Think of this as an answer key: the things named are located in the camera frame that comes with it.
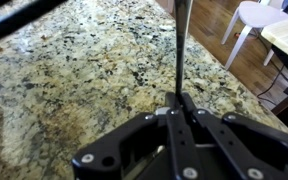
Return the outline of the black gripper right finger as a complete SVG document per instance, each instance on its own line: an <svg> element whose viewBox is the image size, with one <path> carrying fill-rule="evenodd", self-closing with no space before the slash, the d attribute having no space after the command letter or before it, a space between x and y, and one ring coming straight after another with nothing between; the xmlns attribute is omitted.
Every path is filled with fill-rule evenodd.
<svg viewBox="0 0 288 180"><path fill-rule="evenodd" d="M215 145L233 179L288 180L288 133L232 112L218 118L197 108L188 93L180 102L193 137Z"/></svg>

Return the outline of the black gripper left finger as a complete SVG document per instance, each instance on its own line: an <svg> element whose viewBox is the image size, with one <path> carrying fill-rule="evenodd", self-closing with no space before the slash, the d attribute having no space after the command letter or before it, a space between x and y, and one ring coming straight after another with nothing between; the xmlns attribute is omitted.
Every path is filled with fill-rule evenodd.
<svg viewBox="0 0 288 180"><path fill-rule="evenodd" d="M192 125L192 99L166 94L166 111L142 112L80 149L72 159L76 180L201 180Z"/></svg>

